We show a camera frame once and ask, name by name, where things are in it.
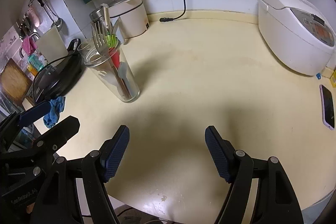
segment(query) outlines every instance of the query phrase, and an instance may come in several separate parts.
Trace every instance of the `blue gripper pad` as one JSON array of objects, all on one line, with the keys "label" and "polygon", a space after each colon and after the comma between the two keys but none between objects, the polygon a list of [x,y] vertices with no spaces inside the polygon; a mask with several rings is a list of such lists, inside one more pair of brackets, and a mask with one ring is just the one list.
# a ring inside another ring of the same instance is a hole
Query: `blue gripper pad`
[{"label": "blue gripper pad", "polygon": [[214,126],[205,130],[205,143],[208,146],[211,157],[215,163],[218,174],[227,183],[234,180],[234,156],[235,151],[229,141],[224,141]]},{"label": "blue gripper pad", "polygon": [[100,164],[104,168],[103,182],[114,177],[129,142],[129,129],[120,126],[112,139],[106,140],[100,148]]},{"label": "blue gripper pad", "polygon": [[50,112],[50,103],[43,101],[32,108],[28,109],[20,116],[19,127],[28,127],[33,122],[36,122],[39,118],[42,118],[44,115]]}]

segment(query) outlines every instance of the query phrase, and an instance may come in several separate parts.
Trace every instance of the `cream countertop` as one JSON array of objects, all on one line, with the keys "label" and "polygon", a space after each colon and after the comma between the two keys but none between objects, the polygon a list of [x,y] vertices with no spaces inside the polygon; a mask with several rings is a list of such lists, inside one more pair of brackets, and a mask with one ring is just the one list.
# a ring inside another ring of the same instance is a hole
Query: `cream countertop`
[{"label": "cream countertop", "polygon": [[[181,223],[213,223],[229,185],[204,141],[214,125],[251,157],[276,156],[301,209],[334,189],[336,135],[322,123],[319,85],[276,60],[258,25],[213,19],[152,22],[123,46],[140,86],[139,99],[119,101],[89,70],[66,95],[79,133],[58,153],[68,160],[100,148],[121,124],[130,142],[108,194],[150,214]],[[42,119],[35,123],[47,131]],[[249,223],[257,182],[245,214]]]}]

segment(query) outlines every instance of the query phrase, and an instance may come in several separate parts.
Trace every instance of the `yellow box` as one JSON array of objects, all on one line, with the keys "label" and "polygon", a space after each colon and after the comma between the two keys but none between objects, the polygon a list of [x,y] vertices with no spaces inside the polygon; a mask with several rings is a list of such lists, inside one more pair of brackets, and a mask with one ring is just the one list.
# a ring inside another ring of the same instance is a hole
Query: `yellow box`
[{"label": "yellow box", "polygon": [[331,85],[336,88],[336,70],[334,71],[333,75],[330,77]]}]

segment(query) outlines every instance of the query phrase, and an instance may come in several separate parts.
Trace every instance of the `black clamp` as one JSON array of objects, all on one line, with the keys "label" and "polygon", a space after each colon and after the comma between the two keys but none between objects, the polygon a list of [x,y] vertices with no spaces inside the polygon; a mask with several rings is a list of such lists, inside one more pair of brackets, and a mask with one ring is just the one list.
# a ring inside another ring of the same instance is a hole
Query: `black clamp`
[{"label": "black clamp", "polygon": [[49,102],[41,102],[23,113],[13,113],[0,124],[0,214],[1,223],[27,223],[28,205],[38,192],[54,162],[54,154],[79,130],[79,121],[67,117],[37,138],[28,149],[8,153],[11,143],[23,127],[50,111]]},{"label": "black clamp", "polygon": [[57,158],[37,196],[30,223],[83,223],[76,186],[76,178],[83,178],[93,222],[119,224],[104,182],[115,176],[128,142],[129,129],[120,126],[112,139],[84,158]]},{"label": "black clamp", "polygon": [[220,177],[231,183],[215,224],[241,224],[252,179],[259,179],[251,224],[303,224],[293,187],[276,157],[251,158],[223,140],[214,126],[205,130],[205,142]]}]

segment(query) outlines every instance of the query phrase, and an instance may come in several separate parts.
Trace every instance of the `plastic bottle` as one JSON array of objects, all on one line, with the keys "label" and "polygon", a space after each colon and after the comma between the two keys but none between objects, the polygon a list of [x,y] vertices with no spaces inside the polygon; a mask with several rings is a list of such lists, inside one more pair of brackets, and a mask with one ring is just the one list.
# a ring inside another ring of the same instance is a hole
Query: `plastic bottle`
[{"label": "plastic bottle", "polygon": [[28,62],[38,71],[43,68],[42,62],[34,52],[28,57]]},{"label": "plastic bottle", "polygon": [[37,74],[37,69],[35,69],[33,66],[32,66],[32,64],[31,63],[28,63],[28,65],[27,65],[27,69],[29,70],[29,72],[32,74],[32,75],[34,75],[34,77],[36,76],[36,74]]},{"label": "plastic bottle", "polygon": [[46,60],[46,58],[42,54],[40,55],[39,60],[43,64],[43,66],[45,66],[48,63],[48,61]]}]

